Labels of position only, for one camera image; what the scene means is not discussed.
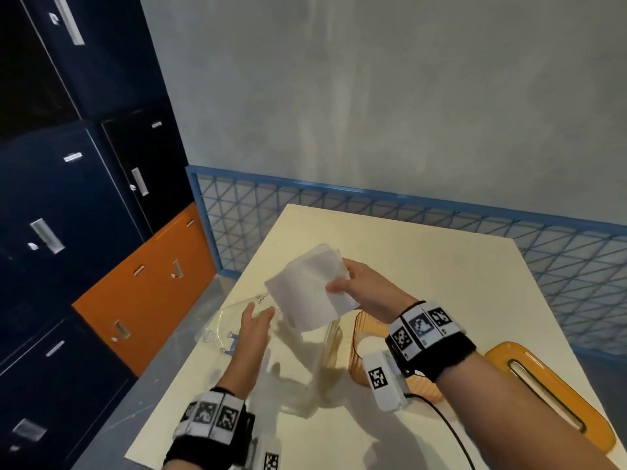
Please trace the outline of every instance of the wristband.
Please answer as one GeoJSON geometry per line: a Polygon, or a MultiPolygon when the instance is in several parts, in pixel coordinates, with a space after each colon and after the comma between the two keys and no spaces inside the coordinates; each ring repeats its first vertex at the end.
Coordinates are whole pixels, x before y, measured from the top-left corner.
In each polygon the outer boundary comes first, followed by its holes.
{"type": "Polygon", "coordinates": [[[386,344],[405,377],[420,371],[432,382],[476,347],[435,301],[407,308],[388,327],[386,344]]]}
{"type": "Polygon", "coordinates": [[[244,401],[230,391],[216,387],[200,394],[176,427],[164,465],[177,459],[209,470],[217,459],[226,467],[243,466],[254,423],[255,416],[246,411],[244,401]]]}

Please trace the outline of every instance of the stack of tissue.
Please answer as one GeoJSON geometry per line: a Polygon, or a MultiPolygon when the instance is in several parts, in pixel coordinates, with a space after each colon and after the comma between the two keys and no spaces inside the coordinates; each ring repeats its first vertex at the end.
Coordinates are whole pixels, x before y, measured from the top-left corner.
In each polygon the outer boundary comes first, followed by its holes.
{"type": "Polygon", "coordinates": [[[266,288],[283,318],[298,332],[310,332],[359,306],[346,293],[325,290],[338,277],[349,278],[340,251],[321,244],[287,264],[266,288]]]}

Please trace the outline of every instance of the orange locker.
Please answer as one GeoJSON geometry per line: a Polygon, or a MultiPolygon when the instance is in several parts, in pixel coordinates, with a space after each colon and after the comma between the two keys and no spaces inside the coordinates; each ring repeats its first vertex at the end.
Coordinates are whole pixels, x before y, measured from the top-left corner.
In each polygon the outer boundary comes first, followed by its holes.
{"type": "Polygon", "coordinates": [[[191,204],[73,305],[139,376],[215,275],[191,204]]]}

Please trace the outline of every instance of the gray floor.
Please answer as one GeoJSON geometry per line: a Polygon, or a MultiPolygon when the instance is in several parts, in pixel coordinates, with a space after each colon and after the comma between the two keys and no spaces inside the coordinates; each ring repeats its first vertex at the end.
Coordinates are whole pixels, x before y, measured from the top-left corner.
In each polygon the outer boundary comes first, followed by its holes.
{"type": "Polygon", "coordinates": [[[194,335],[220,308],[234,284],[235,281],[224,277],[211,282],[72,470],[146,468],[125,459],[124,454],[194,349],[194,335]]]}
{"type": "MultiPolygon", "coordinates": [[[[234,284],[233,280],[224,277],[217,277],[211,282],[72,470],[146,468],[126,460],[124,454],[194,348],[194,335],[222,305],[234,284]]],[[[627,399],[624,394],[627,389],[627,365],[592,355],[580,354],[577,357],[619,438],[627,443],[627,399]]]]}

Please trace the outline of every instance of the white table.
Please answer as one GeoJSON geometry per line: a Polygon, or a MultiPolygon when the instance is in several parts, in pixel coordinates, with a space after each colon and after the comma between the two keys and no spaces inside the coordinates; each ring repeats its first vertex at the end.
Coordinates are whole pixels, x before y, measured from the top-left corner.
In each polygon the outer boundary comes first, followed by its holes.
{"type": "MultiPolygon", "coordinates": [[[[529,348],[605,415],[511,239],[288,205],[224,306],[263,293],[269,277],[322,243],[369,264],[415,297],[439,301],[467,329],[480,352],[503,341],[529,348]]],[[[457,442],[433,411],[415,403],[412,412],[384,414],[370,389],[352,382],[342,370],[354,318],[351,313],[341,320],[344,339],[337,368],[342,376],[333,387],[333,404],[308,419],[278,414],[283,470],[466,469],[457,442]]],[[[274,342],[273,338],[270,347],[281,361],[281,373],[289,371],[294,357],[274,342]]],[[[215,360],[205,343],[194,348],[126,458],[161,468],[172,430],[191,398],[206,390],[215,360]]],[[[453,426],[476,468],[486,468],[459,421],[453,426]]],[[[619,441],[609,457],[627,470],[627,453],[619,441]]]]}

